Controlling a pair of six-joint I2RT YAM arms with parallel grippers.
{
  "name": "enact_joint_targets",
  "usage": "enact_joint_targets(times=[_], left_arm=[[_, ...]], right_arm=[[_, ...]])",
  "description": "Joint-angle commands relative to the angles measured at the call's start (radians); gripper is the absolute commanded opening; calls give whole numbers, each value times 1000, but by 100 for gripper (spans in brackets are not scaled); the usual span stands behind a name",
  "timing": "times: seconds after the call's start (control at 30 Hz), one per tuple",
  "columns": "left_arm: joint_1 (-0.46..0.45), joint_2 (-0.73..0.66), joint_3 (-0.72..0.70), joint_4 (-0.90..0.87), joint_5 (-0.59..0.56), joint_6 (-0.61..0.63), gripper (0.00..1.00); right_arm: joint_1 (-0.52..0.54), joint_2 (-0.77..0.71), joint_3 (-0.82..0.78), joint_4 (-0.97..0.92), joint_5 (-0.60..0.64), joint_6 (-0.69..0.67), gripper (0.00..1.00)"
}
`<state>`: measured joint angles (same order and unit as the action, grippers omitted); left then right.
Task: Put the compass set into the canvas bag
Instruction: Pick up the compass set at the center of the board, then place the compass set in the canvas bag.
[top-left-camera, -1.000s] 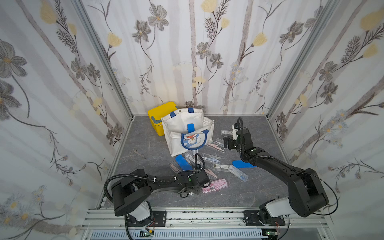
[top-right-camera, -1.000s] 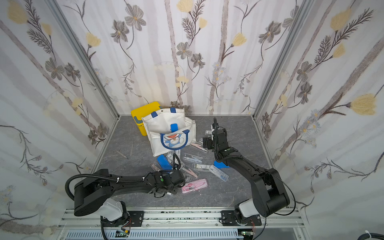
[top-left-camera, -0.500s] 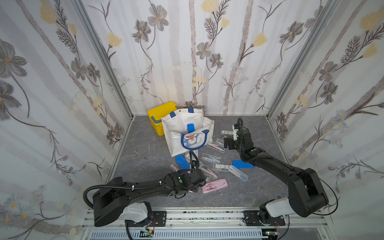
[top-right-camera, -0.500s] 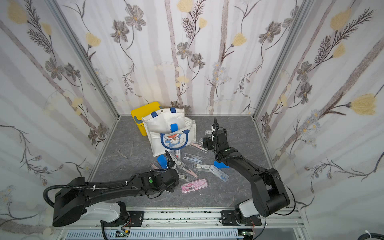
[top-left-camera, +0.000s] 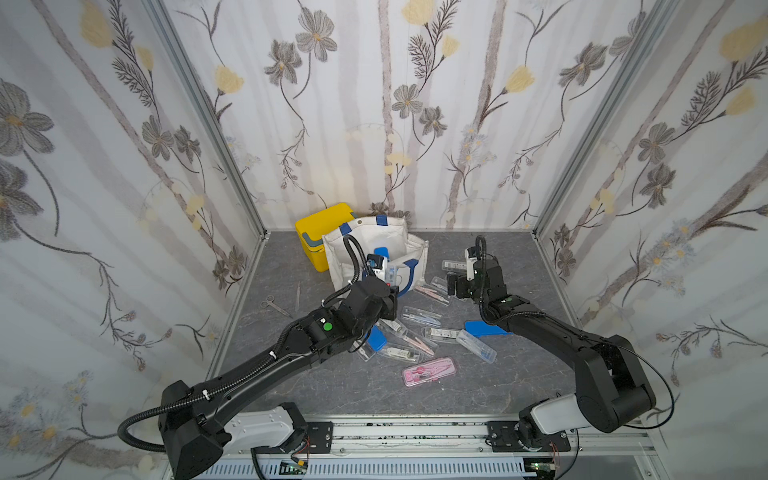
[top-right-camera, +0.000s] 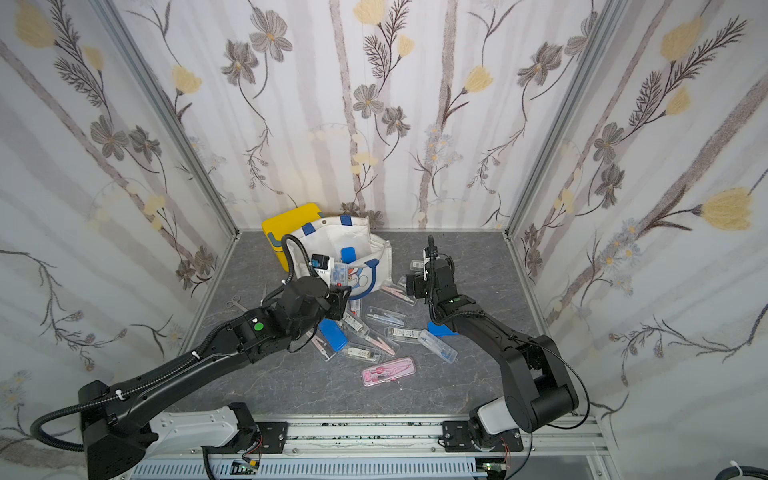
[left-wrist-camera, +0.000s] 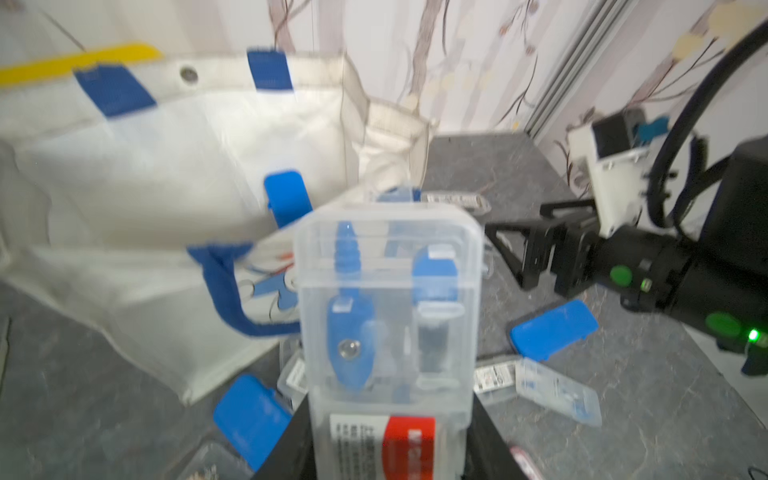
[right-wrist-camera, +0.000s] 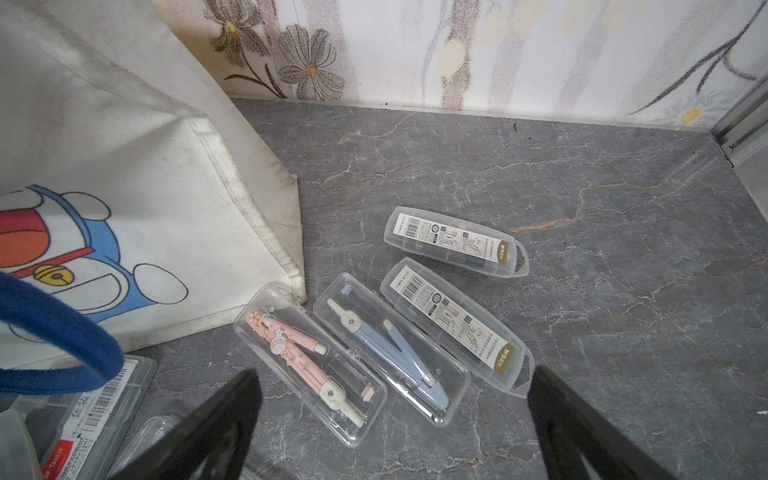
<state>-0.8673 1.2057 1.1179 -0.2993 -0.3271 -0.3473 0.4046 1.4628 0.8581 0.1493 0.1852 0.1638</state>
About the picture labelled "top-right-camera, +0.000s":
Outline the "right arm mounting base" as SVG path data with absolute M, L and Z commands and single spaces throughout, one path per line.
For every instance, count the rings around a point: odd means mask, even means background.
M 444 421 L 437 443 L 449 453 L 516 453 L 524 450 L 518 429 L 490 434 L 476 419 Z

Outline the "white canvas cartoon tote bag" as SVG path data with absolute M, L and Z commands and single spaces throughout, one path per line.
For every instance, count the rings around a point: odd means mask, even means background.
M 392 281 L 391 243 L 372 232 L 365 217 L 339 215 L 315 220 L 292 233 L 288 244 L 299 275 L 308 273 L 302 254 L 315 262 L 320 277 L 334 286 L 348 286 L 352 300 L 361 300 Z

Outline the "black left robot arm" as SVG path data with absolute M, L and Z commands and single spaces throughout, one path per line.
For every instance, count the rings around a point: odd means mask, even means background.
M 34 420 L 32 437 L 49 447 L 82 452 L 91 479 L 112 479 L 139 464 L 161 441 L 151 422 L 168 407 L 212 381 L 289 350 L 324 319 L 343 317 L 351 289 L 328 284 L 306 248 L 308 273 L 295 265 L 259 307 L 225 321 L 190 351 L 133 379 L 82 387 L 79 402 Z

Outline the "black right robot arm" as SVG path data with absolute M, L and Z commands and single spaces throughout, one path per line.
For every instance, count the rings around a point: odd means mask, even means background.
M 407 294 L 425 301 L 432 323 L 472 341 L 499 366 L 502 395 L 469 416 L 474 447 L 492 449 L 507 434 L 531 434 L 579 408 L 575 385 L 581 379 L 550 337 L 518 332 L 461 293 L 455 263 L 439 252 L 433 236 L 428 237 L 423 260 L 420 273 L 406 276 Z

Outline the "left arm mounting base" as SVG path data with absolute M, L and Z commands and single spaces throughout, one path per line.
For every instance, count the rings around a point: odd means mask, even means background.
M 240 429 L 218 451 L 224 454 L 282 454 L 287 437 L 287 422 L 259 421 Z

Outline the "clear case with red label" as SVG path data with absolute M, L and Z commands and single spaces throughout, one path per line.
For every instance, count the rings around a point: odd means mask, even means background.
M 335 262 L 330 269 L 330 282 L 334 286 L 345 287 L 349 285 L 349 267 L 347 264 Z

